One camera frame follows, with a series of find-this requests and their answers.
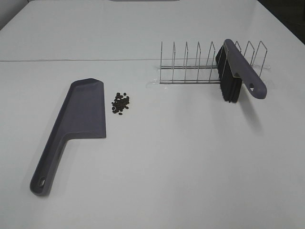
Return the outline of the pile of coffee beans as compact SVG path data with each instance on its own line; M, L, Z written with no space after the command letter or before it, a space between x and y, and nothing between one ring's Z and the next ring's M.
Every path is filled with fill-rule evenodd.
M129 109L130 97L127 93L117 92L112 101L112 113L123 115L124 109Z

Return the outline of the grey plastic dustpan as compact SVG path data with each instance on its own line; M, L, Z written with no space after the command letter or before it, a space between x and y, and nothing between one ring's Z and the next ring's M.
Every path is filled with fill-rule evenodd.
M47 196L66 143L106 138L104 84L88 78L74 81L67 92L30 182L34 195Z

